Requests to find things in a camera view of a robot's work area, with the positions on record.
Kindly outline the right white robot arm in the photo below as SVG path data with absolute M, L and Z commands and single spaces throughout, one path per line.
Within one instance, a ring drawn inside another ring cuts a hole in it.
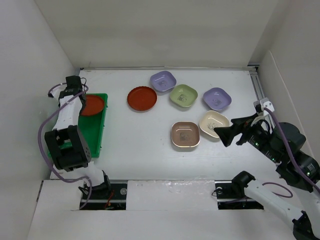
M 279 122 L 270 112 L 275 128 L 265 130 L 261 123 L 263 116 L 232 119 L 229 127 L 214 130 L 225 147 L 235 136 L 240 135 L 238 146 L 251 144 L 256 150 L 276 164 L 275 171 L 295 192 L 302 205 L 297 208 L 271 192 L 256 177 L 247 171 L 238 173 L 228 184 L 234 197 L 252 199 L 291 229 L 297 240 L 318 240 L 320 238 L 320 165 L 311 156 L 301 151 L 306 137 L 291 123 Z

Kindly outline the red round plate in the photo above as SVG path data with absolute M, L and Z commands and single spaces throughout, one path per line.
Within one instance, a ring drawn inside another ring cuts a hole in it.
M 128 105 L 140 112 L 150 110 L 156 104 L 157 99 L 157 93 L 147 86 L 135 87 L 127 95 Z
M 99 114 L 105 107 L 105 101 L 97 95 L 87 95 L 84 109 L 80 115 L 89 117 Z

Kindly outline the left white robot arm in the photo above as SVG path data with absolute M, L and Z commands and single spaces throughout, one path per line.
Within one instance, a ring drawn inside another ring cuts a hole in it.
M 61 176 L 59 170 L 75 172 L 75 176 L 86 179 L 90 184 L 81 187 L 82 191 L 92 189 L 98 197 L 107 198 L 112 191 L 109 178 L 92 162 L 91 150 L 79 127 L 79 117 L 87 107 L 88 87 L 76 75 L 67 76 L 63 85 L 65 88 L 62 90 L 56 85 L 48 92 L 48 97 L 58 100 L 56 123 L 44 134 L 55 167 L 53 172 L 58 177 Z

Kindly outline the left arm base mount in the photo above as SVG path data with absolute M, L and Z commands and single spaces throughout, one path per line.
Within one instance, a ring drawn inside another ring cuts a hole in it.
M 128 183 L 125 181 L 111 182 L 111 189 L 93 189 L 88 202 L 80 210 L 117 211 L 125 210 L 127 202 Z

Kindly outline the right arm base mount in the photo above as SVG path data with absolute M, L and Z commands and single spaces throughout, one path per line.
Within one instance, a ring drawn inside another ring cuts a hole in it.
M 211 196 L 216 198 L 219 210 L 263 210 L 264 207 L 257 201 L 237 194 L 232 189 L 230 180 L 216 180 L 215 189 Z

